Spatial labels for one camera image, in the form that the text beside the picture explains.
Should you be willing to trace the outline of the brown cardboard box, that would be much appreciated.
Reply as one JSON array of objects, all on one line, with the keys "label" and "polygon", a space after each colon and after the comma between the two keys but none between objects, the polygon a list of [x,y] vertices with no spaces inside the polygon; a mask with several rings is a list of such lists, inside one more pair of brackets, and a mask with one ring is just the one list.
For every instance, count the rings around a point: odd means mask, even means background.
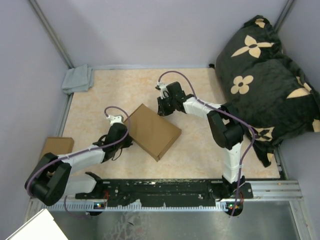
[{"label": "brown cardboard box", "polygon": [[146,151],[155,161],[159,161],[175,141],[182,130],[159,116],[143,103],[124,121],[129,135],[135,143]]}]

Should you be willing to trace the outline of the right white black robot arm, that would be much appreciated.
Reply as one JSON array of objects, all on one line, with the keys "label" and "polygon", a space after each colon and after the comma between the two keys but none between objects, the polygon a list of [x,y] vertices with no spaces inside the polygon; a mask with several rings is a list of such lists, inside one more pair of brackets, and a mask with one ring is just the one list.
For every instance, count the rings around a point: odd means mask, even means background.
[{"label": "right white black robot arm", "polygon": [[155,87],[160,91],[157,98],[157,114],[164,117],[175,111],[194,115],[209,123],[215,143],[226,152],[223,161],[223,193],[228,198],[236,197],[241,187],[237,182],[243,177],[239,170],[241,163],[241,147],[244,140],[245,128],[232,114],[235,108],[229,104],[213,104],[197,99],[193,94],[186,95],[179,82],[170,84],[158,82]]}]

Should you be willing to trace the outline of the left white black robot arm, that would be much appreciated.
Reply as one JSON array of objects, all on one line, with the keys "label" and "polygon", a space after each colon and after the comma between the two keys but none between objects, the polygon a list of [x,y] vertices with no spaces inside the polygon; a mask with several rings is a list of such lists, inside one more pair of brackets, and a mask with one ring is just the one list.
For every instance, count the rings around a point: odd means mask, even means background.
[{"label": "left white black robot arm", "polygon": [[97,199],[103,195],[104,186],[92,173],[73,174],[90,167],[115,160],[117,151],[132,145],[128,128],[123,123],[114,123],[108,133],[88,148],[73,153],[42,156],[25,182],[27,193],[46,206],[52,206],[70,195],[88,194]]}]

